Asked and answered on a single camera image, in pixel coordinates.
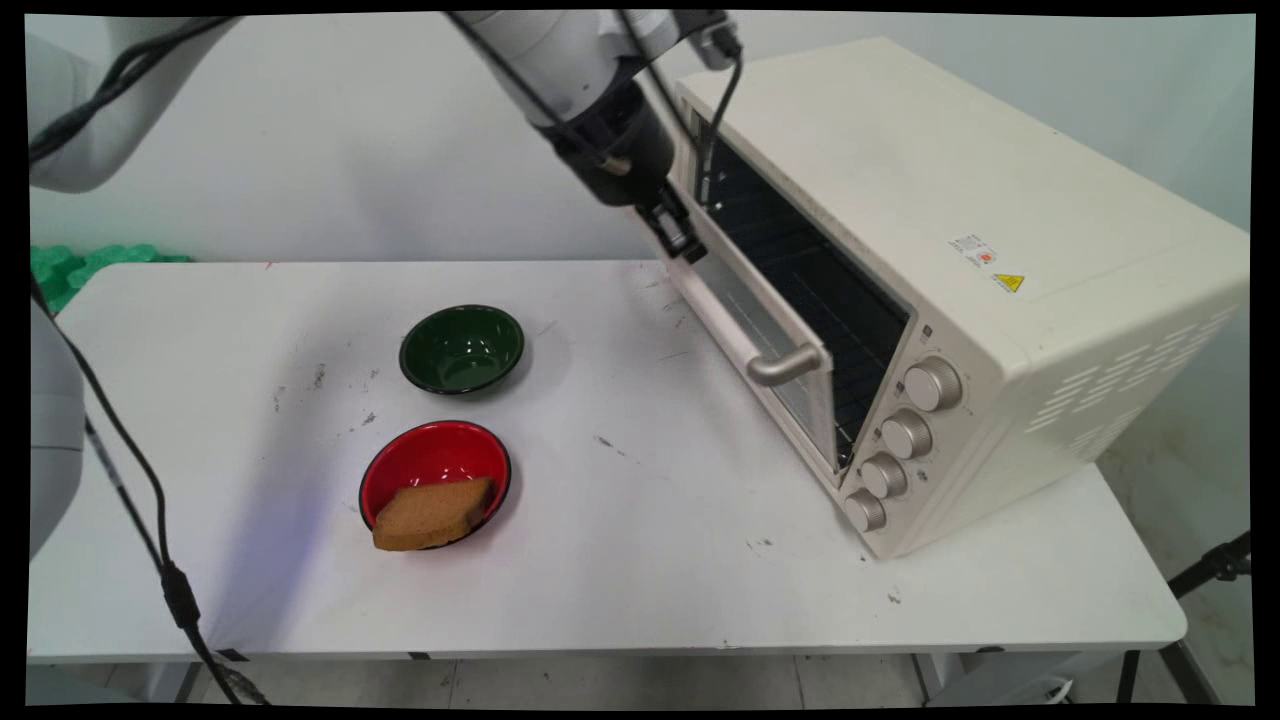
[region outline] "oven door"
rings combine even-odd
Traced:
[[[650,238],[672,283],[799,450],[836,477],[831,354],[685,188],[672,186],[707,247],[690,264]]]

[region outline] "black border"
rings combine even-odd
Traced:
[[[413,337],[413,333],[416,333],[419,328],[421,328],[424,324],[426,324],[431,318],[434,318],[436,315],[440,315],[443,313],[449,313],[451,310],[474,310],[474,309],[493,310],[494,313],[498,313],[498,314],[506,316],[508,320],[511,320],[511,324],[516,327],[516,336],[520,338],[520,348],[516,350],[516,359],[512,360],[511,364],[507,365],[500,373],[498,373],[497,375],[494,375],[493,379],[490,379],[488,382],[484,382],[484,383],[480,383],[477,386],[471,386],[468,388],[463,388],[463,389],[444,389],[444,388],[438,388],[438,387],[430,387],[430,386],[422,384],[422,383],[417,382],[416,379],[413,379],[413,377],[410,374],[408,369],[404,366],[404,347],[408,345],[410,338]],[[516,365],[520,364],[520,359],[524,357],[524,356],[525,356],[525,328],[522,328],[520,325],[518,320],[516,320],[515,318],[511,316],[511,313],[507,313],[502,307],[494,307],[493,305],[475,305],[475,304],[470,304],[470,305],[454,305],[452,307],[445,307],[443,310],[436,310],[435,313],[431,313],[430,315],[428,315],[428,316],[422,318],[421,320],[419,320],[417,324],[413,325],[413,329],[408,331],[408,333],[404,336],[404,340],[401,341],[399,365],[401,365],[401,374],[404,375],[404,379],[407,379],[410,383],[412,383],[413,387],[425,389],[426,392],[433,392],[435,395],[466,395],[468,392],[476,392],[479,389],[484,389],[484,388],[486,388],[489,386],[493,386],[494,383],[499,382],[500,379],[506,378],[507,375],[511,374],[512,370],[516,369]]]
[[[498,443],[498,448],[502,450],[502,459],[506,460],[506,462],[507,462],[507,484],[506,484],[506,487],[502,488],[502,496],[498,497],[498,505],[495,505],[493,507],[493,511],[489,512],[488,515],[485,515],[484,519],[480,520],[480,523],[477,523],[474,528],[471,528],[471,530],[467,534],[462,536],[461,538],[452,539],[452,541],[449,541],[449,542],[447,542],[444,544],[435,544],[435,546],[431,546],[431,547],[420,547],[417,550],[419,552],[422,552],[425,550],[439,550],[442,547],[449,547],[451,544],[453,544],[456,542],[461,542],[461,541],[467,539],[468,537],[474,536],[476,533],[476,530],[479,530],[480,528],[488,525],[489,520],[492,520],[493,516],[497,515],[499,510],[502,510],[503,503],[507,502],[507,495],[511,493],[511,483],[515,482],[515,475],[512,475],[512,471],[511,471],[511,451],[508,451],[507,446],[503,445],[502,438],[499,438],[497,434],[494,434],[494,432],[490,430],[489,428],[486,428],[486,427],[484,427],[484,425],[481,425],[479,423],[471,423],[468,420],[431,420],[430,423],[422,423],[421,425],[412,427],[412,428],[404,430],[403,433],[393,437],[390,441],[388,441],[387,445],[384,445],[383,448],[379,450],[374,455],[372,460],[369,461],[369,466],[365,468],[365,474],[360,477],[360,488],[356,489],[356,507],[360,509],[360,519],[364,520],[365,527],[369,528],[370,533],[374,532],[374,527],[369,524],[369,518],[365,518],[365,502],[364,502],[364,497],[365,497],[365,482],[369,480],[369,471],[374,469],[374,462],[376,462],[378,459],[383,456],[383,452],[387,452],[387,448],[390,447],[392,443],[394,443],[399,438],[402,438],[402,437],[412,433],[413,430],[422,429],[422,428],[425,428],[428,425],[438,425],[440,423],[457,423],[460,425],[471,425],[472,428],[480,428],[481,430],[489,433],[489,437],[492,437],[494,439],[494,442]]]

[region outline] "oven knob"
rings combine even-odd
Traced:
[[[960,374],[941,357],[925,357],[902,378],[906,396],[925,413],[955,407],[960,402]]]
[[[859,488],[854,495],[845,498],[845,510],[849,519],[859,533],[869,533],[884,527],[884,506],[876,500],[876,496]]]
[[[929,427],[910,410],[899,410],[881,423],[881,437],[888,451],[902,460],[927,455],[933,450]]]
[[[877,452],[858,469],[861,473],[863,484],[872,495],[884,500],[897,497],[906,492],[906,471],[884,452]]]

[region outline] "toaster oven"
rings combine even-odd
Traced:
[[[695,164],[659,256],[879,557],[1092,462],[1248,296],[1244,232],[881,38],[749,63]]]

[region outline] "oven door handle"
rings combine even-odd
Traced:
[[[763,355],[751,357],[746,363],[746,377],[756,384],[774,387],[788,383],[820,366],[822,352],[806,342],[777,360],[765,360]]]

